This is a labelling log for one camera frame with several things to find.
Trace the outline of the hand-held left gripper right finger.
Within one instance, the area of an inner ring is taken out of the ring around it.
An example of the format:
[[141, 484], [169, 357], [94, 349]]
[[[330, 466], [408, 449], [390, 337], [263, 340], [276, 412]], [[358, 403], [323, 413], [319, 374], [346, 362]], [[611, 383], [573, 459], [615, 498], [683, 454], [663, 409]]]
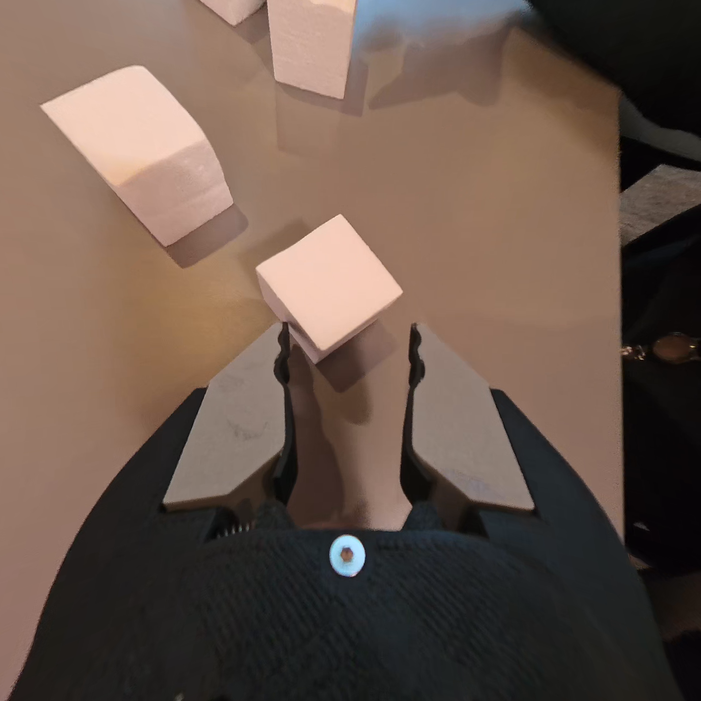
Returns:
[[431, 504], [447, 529], [467, 529], [480, 510], [534, 513], [488, 382], [423, 323], [411, 326], [408, 358], [400, 484], [410, 504]]

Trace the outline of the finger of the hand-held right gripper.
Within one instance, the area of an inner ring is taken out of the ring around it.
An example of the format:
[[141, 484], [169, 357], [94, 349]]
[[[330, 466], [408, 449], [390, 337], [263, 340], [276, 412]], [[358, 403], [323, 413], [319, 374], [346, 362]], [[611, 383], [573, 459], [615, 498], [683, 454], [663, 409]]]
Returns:
[[359, 1], [353, 57], [394, 48], [494, 57], [528, 19], [527, 1]]

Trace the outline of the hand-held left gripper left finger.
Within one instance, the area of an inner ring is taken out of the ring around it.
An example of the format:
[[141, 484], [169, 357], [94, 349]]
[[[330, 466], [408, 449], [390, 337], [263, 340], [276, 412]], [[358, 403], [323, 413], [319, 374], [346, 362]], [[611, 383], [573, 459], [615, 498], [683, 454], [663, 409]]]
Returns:
[[290, 333], [277, 322], [209, 383], [163, 506], [256, 513], [286, 505], [297, 477]]

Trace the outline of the person's right forearm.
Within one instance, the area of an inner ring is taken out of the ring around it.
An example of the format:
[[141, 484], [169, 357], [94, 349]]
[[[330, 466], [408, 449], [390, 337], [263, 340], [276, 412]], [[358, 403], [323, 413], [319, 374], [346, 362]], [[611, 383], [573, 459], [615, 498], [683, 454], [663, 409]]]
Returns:
[[700, 136], [699, 1], [530, 1], [553, 36], [660, 127]]

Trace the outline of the white hard foam cube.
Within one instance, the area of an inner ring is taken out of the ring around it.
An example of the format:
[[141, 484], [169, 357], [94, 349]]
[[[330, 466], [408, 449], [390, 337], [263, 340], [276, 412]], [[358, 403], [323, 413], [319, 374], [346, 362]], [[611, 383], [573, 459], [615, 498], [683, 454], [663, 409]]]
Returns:
[[356, 1], [268, 1], [277, 83], [344, 99]]
[[254, 13], [257, 13], [266, 4], [266, 1], [202, 0], [200, 3], [232, 27], [237, 27]]
[[255, 270], [264, 301], [313, 364], [369, 327], [403, 293], [344, 215]]
[[117, 69], [41, 110], [164, 247], [233, 205], [206, 134], [144, 66]]

